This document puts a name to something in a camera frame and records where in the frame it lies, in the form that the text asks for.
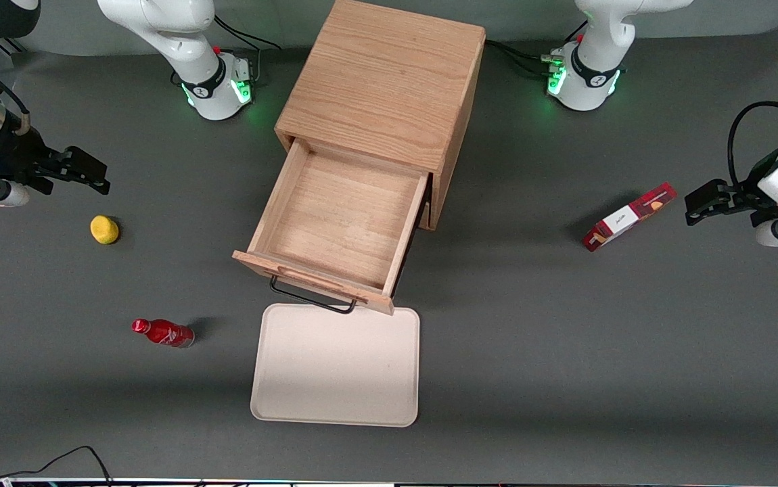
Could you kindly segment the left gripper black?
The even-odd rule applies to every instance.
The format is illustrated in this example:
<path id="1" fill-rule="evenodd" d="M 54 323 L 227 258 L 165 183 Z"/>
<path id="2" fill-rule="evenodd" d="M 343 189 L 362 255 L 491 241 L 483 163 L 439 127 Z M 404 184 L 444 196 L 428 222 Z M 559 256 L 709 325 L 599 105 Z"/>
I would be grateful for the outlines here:
<path id="1" fill-rule="evenodd" d="M 719 215 L 732 215 L 741 212 L 751 212 L 751 225 L 760 226 L 765 222 L 778 219 L 778 204 L 761 191 L 759 186 L 762 178 L 732 178 L 732 185 L 726 180 L 712 179 L 701 186 L 700 198 L 704 202 L 713 202 L 702 206 L 693 202 L 685 202 L 685 222 L 694 226 L 706 218 Z"/>

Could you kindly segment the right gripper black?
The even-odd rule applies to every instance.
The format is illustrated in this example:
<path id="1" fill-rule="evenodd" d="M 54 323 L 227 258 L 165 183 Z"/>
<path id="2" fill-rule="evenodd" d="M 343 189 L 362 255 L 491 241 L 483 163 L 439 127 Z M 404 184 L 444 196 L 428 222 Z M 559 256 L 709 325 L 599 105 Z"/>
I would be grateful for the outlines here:
<path id="1" fill-rule="evenodd" d="M 104 163 L 81 148 L 57 152 L 46 147 L 38 135 L 0 135 L 0 196 L 9 195 L 17 185 L 49 195 L 53 179 L 83 184 L 108 195 L 106 172 Z"/>

